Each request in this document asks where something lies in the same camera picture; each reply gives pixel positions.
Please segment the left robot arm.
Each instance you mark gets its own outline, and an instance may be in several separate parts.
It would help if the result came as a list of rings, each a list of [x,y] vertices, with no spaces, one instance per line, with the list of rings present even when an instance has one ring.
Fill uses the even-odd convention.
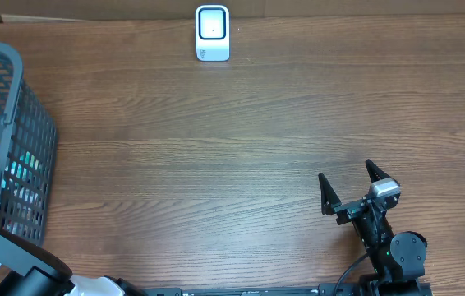
[[[125,280],[73,275],[60,259],[0,226],[0,264],[10,272],[0,295],[144,295]]]

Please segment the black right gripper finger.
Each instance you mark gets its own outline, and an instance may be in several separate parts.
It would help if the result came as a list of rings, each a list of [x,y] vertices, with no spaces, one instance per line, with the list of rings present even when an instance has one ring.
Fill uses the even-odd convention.
[[[333,215],[341,201],[323,173],[318,175],[321,190],[321,212],[323,215]]]
[[[389,175],[380,169],[371,159],[367,159],[365,165],[370,180],[373,183],[389,178]]]

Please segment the small teal tissue pack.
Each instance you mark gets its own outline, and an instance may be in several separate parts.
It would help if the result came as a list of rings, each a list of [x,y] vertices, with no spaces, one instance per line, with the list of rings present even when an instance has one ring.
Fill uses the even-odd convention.
[[[39,189],[39,180],[34,174],[34,171],[39,171],[41,165],[30,152],[25,152],[21,155],[19,161],[20,163],[12,161],[5,168],[5,172],[20,179],[21,183],[9,178],[7,181],[2,181],[2,188],[6,188],[7,185],[12,185],[12,192],[15,197],[23,201],[34,202],[35,199],[39,197],[39,194],[30,189],[30,187],[34,186],[36,190]]]

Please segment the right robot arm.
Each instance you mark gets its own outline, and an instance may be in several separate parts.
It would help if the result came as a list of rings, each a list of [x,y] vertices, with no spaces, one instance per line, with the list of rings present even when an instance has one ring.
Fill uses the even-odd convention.
[[[387,211],[399,202],[400,183],[370,159],[366,170],[371,180],[368,193],[346,204],[325,175],[318,175],[321,212],[335,215],[339,225],[351,223],[366,250],[336,283],[320,284],[318,294],[431,295],[430,285],[419,281],[425,274],[427,240],[412,231],[395,234],[387,221]]]

